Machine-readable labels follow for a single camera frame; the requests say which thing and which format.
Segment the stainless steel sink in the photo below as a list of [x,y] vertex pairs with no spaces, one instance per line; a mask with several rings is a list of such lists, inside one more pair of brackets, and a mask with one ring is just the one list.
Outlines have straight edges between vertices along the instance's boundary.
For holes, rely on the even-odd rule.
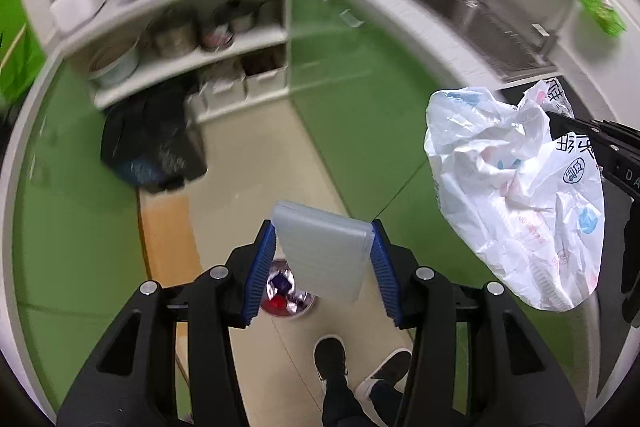
[[478,0],[414,0],[436,14],[480,54],[503,82],[558,71],[525,42],[514,28]]

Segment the orange floor mat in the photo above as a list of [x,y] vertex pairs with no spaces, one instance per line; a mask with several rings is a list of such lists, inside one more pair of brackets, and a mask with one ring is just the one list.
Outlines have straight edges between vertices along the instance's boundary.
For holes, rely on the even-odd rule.
[[189,283],[203,271],[186,195],[143,193],[140,218],[146,263],[164,287]]

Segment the black dual recycling bin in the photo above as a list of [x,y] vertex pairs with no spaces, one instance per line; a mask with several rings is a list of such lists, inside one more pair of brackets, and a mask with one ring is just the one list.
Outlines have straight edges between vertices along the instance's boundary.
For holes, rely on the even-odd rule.
[[186,104],[196,87],[195,76],[183,74],[110,107],[101,139],[103,164],[151,194],[178,190],[204,176],[205,145]]

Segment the purple drawstring pouch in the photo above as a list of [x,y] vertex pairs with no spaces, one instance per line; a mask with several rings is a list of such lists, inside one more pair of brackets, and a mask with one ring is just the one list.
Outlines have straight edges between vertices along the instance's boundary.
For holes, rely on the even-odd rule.
[[288,271],[278,271],[270,274],[268,279],[268,288],[273,295],[290,295],[294,288],[294,284],[291,280],[291,273]]

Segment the red cloth piece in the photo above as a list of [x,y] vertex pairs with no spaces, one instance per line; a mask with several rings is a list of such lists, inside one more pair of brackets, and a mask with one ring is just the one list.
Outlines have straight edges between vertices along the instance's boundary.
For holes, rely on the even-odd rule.
[[273,314],[284,315],[288,313],[288,299],[283,295],[274,295],[268,300],[267,305]]

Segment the white plastic bag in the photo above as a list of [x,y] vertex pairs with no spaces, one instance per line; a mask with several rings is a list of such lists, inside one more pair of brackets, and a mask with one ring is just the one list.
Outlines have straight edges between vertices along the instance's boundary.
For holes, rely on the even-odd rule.
[[555,79],[515,105],[469,87],[435,92],[426,109],[440,212],[504,285],[544,311],[578,307],[601,269],[604,196],[590,141],[550,130],[551,116],[572,114]]

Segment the black shoe left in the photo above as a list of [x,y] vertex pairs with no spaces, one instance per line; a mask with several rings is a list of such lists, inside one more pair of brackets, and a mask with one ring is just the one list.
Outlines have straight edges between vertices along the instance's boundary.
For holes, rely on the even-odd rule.
[[347,381],[346,350],[341,337],[325,335],[314,345],[314,366],[322,384],[332,379]]

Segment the black counter mat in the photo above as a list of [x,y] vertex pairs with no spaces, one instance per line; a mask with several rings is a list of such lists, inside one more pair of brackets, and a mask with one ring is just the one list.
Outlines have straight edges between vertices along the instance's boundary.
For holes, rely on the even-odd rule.
[[639,331],[623,319],[625,295],[620,291],[623,272],[624,226],[631,198],[608,180],[603,182],[605,232],[599,285],[572,320],[574,369],[572,382],[591,417],[623,381],[639,352]]

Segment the pink trash bin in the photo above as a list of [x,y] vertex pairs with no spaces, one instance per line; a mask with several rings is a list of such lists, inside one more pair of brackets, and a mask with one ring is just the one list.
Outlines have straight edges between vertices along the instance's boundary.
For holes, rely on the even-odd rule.
[[285,259],[271,262],[260,303],[262,311],[280,319],[295,319],[309,312],[315,302],[314,295],[296,286],[293,271]]

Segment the black shoe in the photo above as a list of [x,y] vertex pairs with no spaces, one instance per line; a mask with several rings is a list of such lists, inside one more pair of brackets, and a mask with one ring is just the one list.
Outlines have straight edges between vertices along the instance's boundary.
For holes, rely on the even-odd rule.
[[314,345],[314,366],[322,384],[332,379],[347,381],[346,350],[341,337],[325,335]]
[[376,384],[382,383],[395,389],[409,373],[412,353],[407,348],[398,348],[392,352],[369,374],[356,388],[355,395],[360,401],[370,399]]

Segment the steel pot on shelf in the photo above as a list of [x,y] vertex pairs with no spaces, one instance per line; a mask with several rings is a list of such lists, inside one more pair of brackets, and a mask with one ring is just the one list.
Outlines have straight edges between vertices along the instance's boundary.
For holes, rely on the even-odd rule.
[[178,58],[198,47],[195,15],[189,10],[168,10],[148,26],[154,49],[160,57]]

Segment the clear ribbed plastic lid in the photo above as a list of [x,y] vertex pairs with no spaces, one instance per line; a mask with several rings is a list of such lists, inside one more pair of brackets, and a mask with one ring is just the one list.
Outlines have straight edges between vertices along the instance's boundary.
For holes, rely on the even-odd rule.
[[299,289],[356,303],[374,242],[371,223],[287,200],[274,205],[271,222]]

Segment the white storage drawer box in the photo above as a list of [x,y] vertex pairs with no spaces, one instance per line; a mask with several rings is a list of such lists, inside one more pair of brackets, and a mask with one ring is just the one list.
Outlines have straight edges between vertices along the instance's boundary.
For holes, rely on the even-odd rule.
[[286,87],[286,66],[274,55],[246,56],[241,60],[246,97],[250,101],[273,95]]

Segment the slim gooseneck water tap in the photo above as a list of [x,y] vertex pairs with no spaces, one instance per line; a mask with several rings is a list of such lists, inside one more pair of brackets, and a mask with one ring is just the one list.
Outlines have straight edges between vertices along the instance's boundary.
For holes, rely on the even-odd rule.
[[538,35],[540,45],[537,53],[540,57],[547,57],[559,39],[559,32],[565,25],[576,0],[551,0],[551,8],[544,14],[541,22],[533,24]]

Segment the black shoe right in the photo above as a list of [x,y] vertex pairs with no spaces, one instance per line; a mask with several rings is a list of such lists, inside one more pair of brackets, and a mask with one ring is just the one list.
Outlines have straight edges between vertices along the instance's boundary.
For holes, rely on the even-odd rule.
[[356,388],[355,395],[360,401],[370,399],[376,384],[382,383],[395,389],[409,373],[412,353],[407,348],[398,348],[392,352],[369,374]]

